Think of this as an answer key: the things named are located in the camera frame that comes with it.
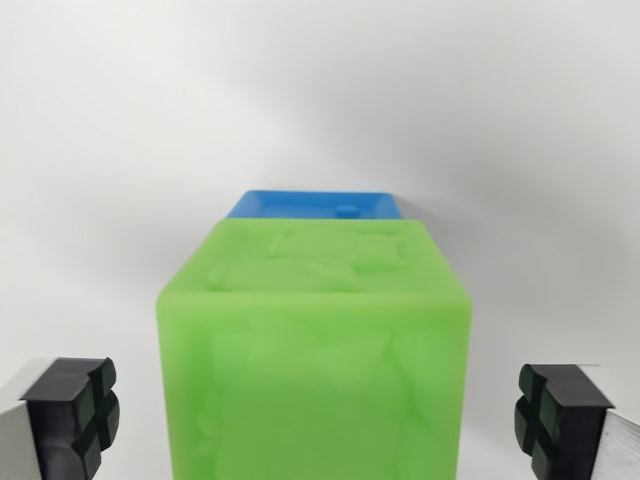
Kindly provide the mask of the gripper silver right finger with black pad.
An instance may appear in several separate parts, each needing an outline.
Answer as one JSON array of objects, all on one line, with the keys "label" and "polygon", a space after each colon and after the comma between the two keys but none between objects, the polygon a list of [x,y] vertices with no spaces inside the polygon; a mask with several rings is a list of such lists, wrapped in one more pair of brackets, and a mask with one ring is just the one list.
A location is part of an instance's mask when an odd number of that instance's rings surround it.
[{"label": "gripper silver right finger with black pad", "polygon": [[538,479],[637,479],[639,381],[597,364],[525,364],[514,410]]}]

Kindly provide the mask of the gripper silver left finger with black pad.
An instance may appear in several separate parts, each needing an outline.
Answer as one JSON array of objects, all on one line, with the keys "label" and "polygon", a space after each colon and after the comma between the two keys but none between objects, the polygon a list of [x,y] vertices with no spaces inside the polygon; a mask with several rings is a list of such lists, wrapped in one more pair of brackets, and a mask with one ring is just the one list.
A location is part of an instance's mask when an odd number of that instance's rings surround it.
[{"label": "gripper silver left finger with black pad", "polygon": [[92,479],[115,441],[112,359],[36,357],[1,386],[1,477]]}]

